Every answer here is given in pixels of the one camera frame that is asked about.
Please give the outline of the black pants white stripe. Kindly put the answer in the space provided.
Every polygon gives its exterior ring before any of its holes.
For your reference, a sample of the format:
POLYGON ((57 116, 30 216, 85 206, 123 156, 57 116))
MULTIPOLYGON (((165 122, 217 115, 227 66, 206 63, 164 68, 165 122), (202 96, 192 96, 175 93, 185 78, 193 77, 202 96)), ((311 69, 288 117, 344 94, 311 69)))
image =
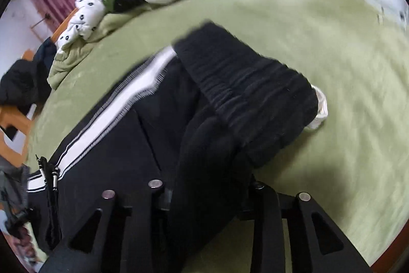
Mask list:
POLYGON ((319 101, 299 72, 207 22, 128 72, 64 138, 46 186, 28 181, 32 231, 52 252, 103 191, 132 207, 130 272, 180 272, 243 210, 255 168, 319 101))

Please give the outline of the green plush bed sheet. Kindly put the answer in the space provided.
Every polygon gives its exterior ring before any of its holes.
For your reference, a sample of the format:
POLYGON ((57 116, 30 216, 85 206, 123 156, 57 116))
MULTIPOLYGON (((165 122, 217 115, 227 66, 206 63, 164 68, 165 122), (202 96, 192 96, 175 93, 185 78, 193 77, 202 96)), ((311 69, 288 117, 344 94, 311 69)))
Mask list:
POLYGON ((364 0, 180 0, 107 15, 36 118, 25 163, 36 170, 132 65, 208 20, 325 93, 326 121, 256 177, 310 193, 375 263, 408 220, 408 31, 364 0))

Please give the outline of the grey denim jeans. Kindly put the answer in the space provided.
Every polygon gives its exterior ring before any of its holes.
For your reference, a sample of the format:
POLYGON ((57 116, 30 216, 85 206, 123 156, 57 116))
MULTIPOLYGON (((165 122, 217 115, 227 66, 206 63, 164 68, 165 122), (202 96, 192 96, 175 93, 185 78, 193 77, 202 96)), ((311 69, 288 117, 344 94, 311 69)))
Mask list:
POLYGON ((6 210, 20 212, 28 207, 28 176, 30 168, 21 165, 1 166, 1 203, 6 210))

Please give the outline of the black jacket on headboard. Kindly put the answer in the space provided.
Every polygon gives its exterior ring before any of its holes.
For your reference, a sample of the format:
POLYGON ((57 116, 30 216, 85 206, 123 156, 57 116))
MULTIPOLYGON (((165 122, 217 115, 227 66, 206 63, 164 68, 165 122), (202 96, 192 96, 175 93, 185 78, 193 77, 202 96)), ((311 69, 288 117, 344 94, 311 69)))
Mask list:
POLYGON ((1 78, 1 105, 44 103, 51 93, 43 62, 18 60, 1 78))

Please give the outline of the navy blue garment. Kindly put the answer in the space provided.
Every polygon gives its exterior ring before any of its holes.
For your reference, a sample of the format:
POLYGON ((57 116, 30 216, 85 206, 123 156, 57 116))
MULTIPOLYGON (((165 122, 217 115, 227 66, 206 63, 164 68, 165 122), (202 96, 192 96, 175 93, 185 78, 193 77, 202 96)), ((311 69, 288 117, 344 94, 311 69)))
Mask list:
POLYGON ((48 37, 37 49, 33 56, 33 61, 43 63, 45 67, 50 70, 56 53, 57 46, 52 39, 48 37))

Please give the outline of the wooden bed frame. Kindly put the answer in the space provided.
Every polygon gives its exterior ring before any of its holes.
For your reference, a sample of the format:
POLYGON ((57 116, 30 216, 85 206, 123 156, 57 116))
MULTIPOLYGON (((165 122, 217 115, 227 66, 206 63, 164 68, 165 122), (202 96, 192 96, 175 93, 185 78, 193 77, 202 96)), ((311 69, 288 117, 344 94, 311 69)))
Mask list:
MULTIPOLYGON (((59 25, 57 30, 52 35, 51 39, 55 42, 59 35, 66 29, 69 20, 73 17, 73 15, 77 12, 77 10, 73 10, 68 17, 59 25)), ((32 61, 34 57, 33 51, 27 49, 23 56, 23 60, 32 61)), ((26 136, 24 141, 24 146, 22 148, 21 153, 16 152, 13 150, 6 142, 5 142, 5 135, 1 131, 1 157, 3 157, 6 161, 10 162, 15 167, 20 167, 25 161, 27 156, 27 149, 28 149, 28 135, 30 133, 30 129, 32 128, 33 121, 29 119, 27 116, 23 115, 16 106, 9 106, 4 105, 1 106, 1 127, 8 127, 12 126, 15 127, 18 131, 26 136)))

